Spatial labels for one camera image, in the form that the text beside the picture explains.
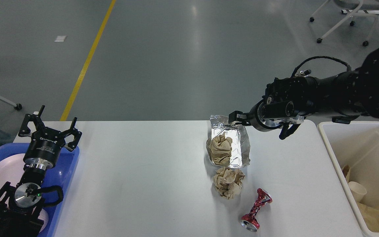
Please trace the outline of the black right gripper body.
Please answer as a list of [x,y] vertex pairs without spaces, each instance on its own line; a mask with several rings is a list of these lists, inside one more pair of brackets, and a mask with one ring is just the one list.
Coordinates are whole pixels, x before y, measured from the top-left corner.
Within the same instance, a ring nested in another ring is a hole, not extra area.
[[250,125],[262,132],[289,128],[303,122],[304,117],[299,115],[293,101],[290,100],[270,104],[261,100],[249,112]]

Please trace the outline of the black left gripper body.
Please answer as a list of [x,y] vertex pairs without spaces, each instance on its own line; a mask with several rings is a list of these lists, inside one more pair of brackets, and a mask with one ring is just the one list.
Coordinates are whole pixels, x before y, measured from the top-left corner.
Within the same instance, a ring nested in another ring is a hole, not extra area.
[[64,145],[65,139],[53,141],[47,138],[32,138],[23,162],[26,165],[42,164],[46,169],[54,168]]

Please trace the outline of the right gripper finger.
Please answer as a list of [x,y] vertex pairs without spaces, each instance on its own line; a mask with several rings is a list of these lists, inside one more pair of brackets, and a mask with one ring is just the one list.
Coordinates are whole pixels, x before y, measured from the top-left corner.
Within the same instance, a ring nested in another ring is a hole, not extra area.
[[228,116],[228,123],[234,125],[251,126],[249,120],[249,113],[243,113],[242,111],[233,111]]
[[290,135],[296,132],[296,130],[301,126],[301,123],[289,123],[289,122],[280,122],[282,128],[279,135],[281,140],[286,139]]

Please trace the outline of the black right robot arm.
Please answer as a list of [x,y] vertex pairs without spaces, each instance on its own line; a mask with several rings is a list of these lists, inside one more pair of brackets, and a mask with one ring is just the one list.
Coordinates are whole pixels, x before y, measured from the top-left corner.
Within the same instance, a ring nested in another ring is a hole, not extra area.
[[319,79],[310,76],[310,70],[298,73],[301,66],[297,66],[290,77],[269,83],[250,112],[229,114],[229,123],[262,132],[281,129],[279,138],[284,140],[311,115],[343,124],[358,117],[379,119],[379,48],[357,69],[340,59],[328,59],[346,66],[346,71]]

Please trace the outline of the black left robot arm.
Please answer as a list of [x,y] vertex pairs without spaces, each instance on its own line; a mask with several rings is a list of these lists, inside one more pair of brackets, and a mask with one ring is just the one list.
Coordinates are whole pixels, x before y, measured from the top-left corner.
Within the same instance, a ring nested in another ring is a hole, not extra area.
[[59,185],[43,186],[46,173],[54,168],[63,148],[72,152],[78,147],[82,133],[75,127],[77,117],[65,131],[45,126],[41,115],[26,114],[18,132],[31,141],[23,157],[24,173],[12,186],[5,182],[0,188],[0,237],[36,237],[44,225],[39,218],[45,207],[57,206],[64,199]]

